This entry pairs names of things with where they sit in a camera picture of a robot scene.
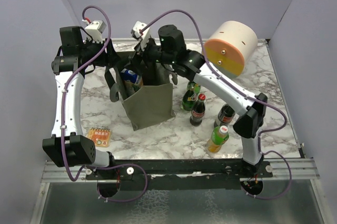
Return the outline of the blue white beverage carton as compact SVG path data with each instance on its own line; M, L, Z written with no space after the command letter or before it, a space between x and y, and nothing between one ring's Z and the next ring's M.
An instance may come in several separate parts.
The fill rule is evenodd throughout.
M122 69L120 76L128 97L135 94L143 86L143 78L132 70Z

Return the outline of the olive green canvas bag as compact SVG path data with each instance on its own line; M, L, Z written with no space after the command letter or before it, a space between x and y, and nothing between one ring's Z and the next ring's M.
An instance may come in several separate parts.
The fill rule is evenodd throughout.
M104 77L110 89L111 102L121 100L122 106L129 118L134 131L165 122L173 117L173 84L170 82L170 72L159 63L145 66L141 63L144 85L134 94L127 93L126 84L122 80L121 71L126 68L131 51L117 52L113 66L115 76L110 68L105 70Z

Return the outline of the green glass bottle front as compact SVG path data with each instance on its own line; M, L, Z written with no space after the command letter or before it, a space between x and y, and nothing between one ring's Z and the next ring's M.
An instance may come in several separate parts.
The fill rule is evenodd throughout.
M182 99L182 108L186 111L191 111L194 103L196 102L196 94L192 87L187 90Z

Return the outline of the green tea plastic bottle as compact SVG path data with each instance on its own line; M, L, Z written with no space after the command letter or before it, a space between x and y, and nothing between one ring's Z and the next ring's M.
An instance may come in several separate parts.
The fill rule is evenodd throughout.
M217 153L222 145L229 139L229 130L227 126L217 126L214 128L206 147L211 153Z

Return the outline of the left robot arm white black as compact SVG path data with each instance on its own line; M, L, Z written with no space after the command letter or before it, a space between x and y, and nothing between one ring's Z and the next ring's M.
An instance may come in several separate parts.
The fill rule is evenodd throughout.
M116 174L112 154L97 150L94 142L83 135L81 125L81 92L86 75L81 66L104 67L110 100L119 100L118 86L110 69L120 58L112 43L108 43L102 54L90 62L103 48L105 27L103 21L93 21L85 28L60 28L62 45L52 62L57 87L56 116L51 137L43 140L42 148L58 167L64 166L64 160L70 167L91 165L98 167L103 178L110 179Z

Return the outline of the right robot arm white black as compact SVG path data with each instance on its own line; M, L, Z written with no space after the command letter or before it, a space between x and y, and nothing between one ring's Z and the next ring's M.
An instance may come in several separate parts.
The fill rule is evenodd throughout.
M242 171L247 177L258 174L263 154L257 134L263 125L267 97L232 81L257 48L255 32L238 21L226 21L202 44L201 52L188 50L182 32L174 25L158 30L159 45L151 37L149 25L140 21L131 34L138 40L131 60L134 66L141 61L170 65L174 73L207 88L236 112L239 118L233 129L242 140Z

